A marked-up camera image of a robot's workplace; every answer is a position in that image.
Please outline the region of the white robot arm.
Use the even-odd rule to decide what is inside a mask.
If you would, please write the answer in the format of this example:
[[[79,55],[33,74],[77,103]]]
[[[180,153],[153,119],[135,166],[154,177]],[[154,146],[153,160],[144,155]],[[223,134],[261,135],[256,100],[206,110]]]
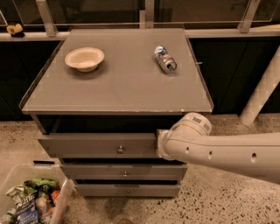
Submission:
[[[188,113],[157,132],[157,154],[166,160],[204,165],[271,183],[280,183],[280,133],[212,136],[212,124]]]

